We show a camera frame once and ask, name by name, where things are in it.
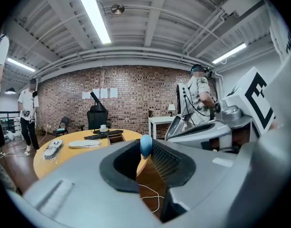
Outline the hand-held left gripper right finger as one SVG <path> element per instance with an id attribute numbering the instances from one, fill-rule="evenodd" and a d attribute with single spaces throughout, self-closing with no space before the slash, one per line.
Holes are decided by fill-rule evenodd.
<path id="1" fill-rule="evenodd" d="M 172 228 L 225 228 L 250 171 L 254 144 L 238 154 L 153 140 L 152 162 L 166 183 L 160 221 Z"/>

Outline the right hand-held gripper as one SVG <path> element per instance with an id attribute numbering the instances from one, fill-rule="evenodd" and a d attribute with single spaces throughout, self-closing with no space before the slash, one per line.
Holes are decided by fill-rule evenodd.
<path id="1" fill-rule="evenodd" d="M 257 68 L 242 76 L 231 91 L 214 106 L 218 122 L 197 125 L 168 141 L 197 149 L 235 152 L 257 141 L 273 128 L 275 113 L 264 96 L 267 83 Z"/>

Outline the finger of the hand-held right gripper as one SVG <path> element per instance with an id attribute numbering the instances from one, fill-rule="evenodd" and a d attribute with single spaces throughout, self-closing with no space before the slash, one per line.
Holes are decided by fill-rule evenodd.
<path id="1" fill-rule="evenodd" d="M 173 135 L 179 134 L 182 131 L 184 124 L 185 124 L 184 117 L 177 115 L 174 118 L 174 120 L 172 121 L 172 123 L 170 124 L 170 126 L 165 134 L 165 140 L 167 141 Z"/>

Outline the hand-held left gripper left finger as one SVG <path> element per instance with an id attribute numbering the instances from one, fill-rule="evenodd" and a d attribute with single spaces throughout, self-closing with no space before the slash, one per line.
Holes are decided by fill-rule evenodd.
<path id="1" fill-rule="evenodd" d="M 140 198 L 140 160 L 139 141 L 79 154 L 25 193 L 23 213 L 43 228 L 157 228 Z"/>

